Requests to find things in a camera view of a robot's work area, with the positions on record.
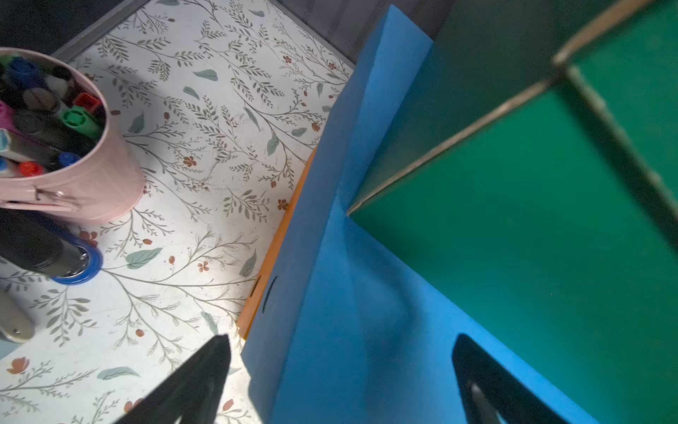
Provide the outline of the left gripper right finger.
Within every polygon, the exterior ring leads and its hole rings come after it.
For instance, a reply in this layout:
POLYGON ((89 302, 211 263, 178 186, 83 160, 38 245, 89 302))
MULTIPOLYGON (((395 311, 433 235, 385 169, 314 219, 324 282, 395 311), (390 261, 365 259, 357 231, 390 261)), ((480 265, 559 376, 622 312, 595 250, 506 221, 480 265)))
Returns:
POLYGON ((462 333, 452 351, 468 423, 564 423, 471 337, 462 333))

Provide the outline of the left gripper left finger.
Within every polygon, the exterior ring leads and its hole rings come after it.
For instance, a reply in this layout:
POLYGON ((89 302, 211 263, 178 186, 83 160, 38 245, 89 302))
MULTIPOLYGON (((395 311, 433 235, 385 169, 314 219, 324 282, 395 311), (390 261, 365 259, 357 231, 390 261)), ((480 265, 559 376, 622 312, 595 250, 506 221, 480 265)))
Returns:
POLYGON ((118 422, 213 423, 230 366, 229 337, 212 337, 118 422))

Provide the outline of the orange shoebox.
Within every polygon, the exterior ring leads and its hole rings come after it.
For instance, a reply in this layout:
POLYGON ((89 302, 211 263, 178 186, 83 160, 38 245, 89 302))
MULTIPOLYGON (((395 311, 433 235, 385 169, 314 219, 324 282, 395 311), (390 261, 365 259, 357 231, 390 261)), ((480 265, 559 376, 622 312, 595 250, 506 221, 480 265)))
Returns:
POLYGON ((275 267, 275 262, 277 257, 280 254, 282 243, 284 242, 285 235, 288 231, 288 228, 293 218, 295 208, 298 203, 298 199, 303 191, 305 181, 307 180, 308 173, 312 168, 312 163, 317 149, 313 151, 307 161, 305 169, 303 169, 298 185, 296 186, 293 195, 291 196, 290 201, 287 203, 287 208, 284 213, 284 217, 278 226, 275 236, 269 246, 268 252, 264 258, 264 261, 261 265, 260 272, 255 279, 254 286, 246 299, 245 306, 243 311, 240 314, 240 317, 237 321, 238 326, 238 335, 242 339, 247 340, 250 328, 252 327, 252 322, 257 314, 261 301, 263 299, 265 289, 268 285, 268 279, 270 278, 273 268, 275 267))

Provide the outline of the blue shoebox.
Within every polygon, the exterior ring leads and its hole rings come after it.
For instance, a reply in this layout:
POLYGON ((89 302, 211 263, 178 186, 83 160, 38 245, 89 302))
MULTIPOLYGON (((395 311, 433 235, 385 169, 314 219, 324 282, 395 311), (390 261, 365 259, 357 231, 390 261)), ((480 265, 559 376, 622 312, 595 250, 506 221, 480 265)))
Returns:
POLYGON ((463 423, 469 335, 570 423, 591 415, 347 214, 431 39, 390 7, 332 107, 242 358, 265 423, 463 423))

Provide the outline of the green shoebox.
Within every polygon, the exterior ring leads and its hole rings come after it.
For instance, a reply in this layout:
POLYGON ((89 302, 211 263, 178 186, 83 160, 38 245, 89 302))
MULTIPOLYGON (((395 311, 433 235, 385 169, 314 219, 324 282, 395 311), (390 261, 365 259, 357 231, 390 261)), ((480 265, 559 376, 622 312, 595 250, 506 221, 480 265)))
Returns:
POLYGON ((349 213, 599 422, 676 422, 676 2, 456 1, 349 213))

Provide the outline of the blue stapler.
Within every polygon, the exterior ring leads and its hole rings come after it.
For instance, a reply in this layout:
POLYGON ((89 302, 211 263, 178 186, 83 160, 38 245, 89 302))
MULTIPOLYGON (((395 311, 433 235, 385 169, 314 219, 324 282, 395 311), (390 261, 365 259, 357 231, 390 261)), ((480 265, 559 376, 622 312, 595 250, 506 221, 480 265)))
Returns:
POLYGON ((1 210, 1 258, 58 284, 79 285, 102 269, 101 252, 46 216, 1 210))

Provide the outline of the pink pen cup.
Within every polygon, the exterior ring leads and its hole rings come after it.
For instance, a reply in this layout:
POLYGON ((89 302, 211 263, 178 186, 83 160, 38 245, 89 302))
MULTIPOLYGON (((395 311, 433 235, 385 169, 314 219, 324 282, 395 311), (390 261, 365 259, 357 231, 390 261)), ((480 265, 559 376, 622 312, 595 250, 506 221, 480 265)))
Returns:
POLYGON ((1 154, 35 164, 2 178, 1 206, 81 224, 123 217, 145 178, 102 91, 66 63, 27 49, 1 50, 1 154))

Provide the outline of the floral table mat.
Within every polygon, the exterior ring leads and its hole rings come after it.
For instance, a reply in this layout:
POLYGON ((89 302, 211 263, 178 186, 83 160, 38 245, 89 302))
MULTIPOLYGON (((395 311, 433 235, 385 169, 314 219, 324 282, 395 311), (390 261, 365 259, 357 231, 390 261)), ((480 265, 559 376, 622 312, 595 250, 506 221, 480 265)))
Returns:
POLYGON ((103 256, 67 287, 11 265, 36 321, 1 361, 4 423, 112 423, 236 321, 352 67, 272 1, 155 1, 72 64, 146 178, 74 231, 103 256))

